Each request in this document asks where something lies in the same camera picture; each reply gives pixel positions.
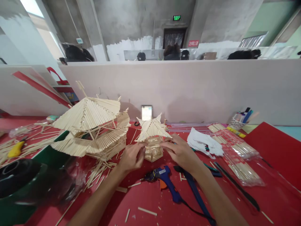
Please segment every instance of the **crumpled white tissue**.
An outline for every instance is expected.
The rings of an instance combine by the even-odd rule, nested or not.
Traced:
[[[215,154],[216,156],[223,156],[224,154],[220,143],[211,138],[209,135],[196,131],[193,127],[188,135],[187,143],[191,148],[194,148],[196,151],[203,152],[211,159],[215,159],[215,157],[211,154]]]

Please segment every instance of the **pavilion model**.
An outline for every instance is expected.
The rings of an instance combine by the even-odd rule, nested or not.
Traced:
[[[77,83],[84,92],[81,82]],[[72,156],[89,155],[107,161],[125,147],[131,126],[128,109],[119,112],[121,97],[104,100],[85,96],[53,123],[53,127],[70,133],[51,146]]]
[[[159,146],[159,143],[163,141],[163,137],[171,137],[166,132],[165,123],[161,124],[160,120],[161,114],[150,121],[142,121],[138,119],[142,129],[140,135],[135,141],[145,141],[148,143],[146,146],[145,159],[150,162],[154,162],[163,156],[163,148]]]

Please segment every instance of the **red sign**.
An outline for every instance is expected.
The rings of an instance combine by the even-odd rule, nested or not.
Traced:
[[[198,40],[190,40],[188,46],[198,46]]]

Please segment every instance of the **green exit sign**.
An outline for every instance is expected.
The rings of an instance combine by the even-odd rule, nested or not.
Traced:
[[[176,20],[181,20],[182,16],[181,15],[175,15],[173,16],[172,20],[176,21]]]

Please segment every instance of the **hand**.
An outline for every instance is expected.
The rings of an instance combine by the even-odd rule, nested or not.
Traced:
[[[204,166],[187,142],[175,133],[172,134],[172,138],[166,138],[159,145],[167,150],[171,158],[190,174],[199,172],[200,167]]]
[[[144,147],[146,145],[146,142],[141,142],[125,147],[121,160],[118,164],[118,167],[122,172],[128,174],[129,172],[139,169],[142,166],[145,157]]]

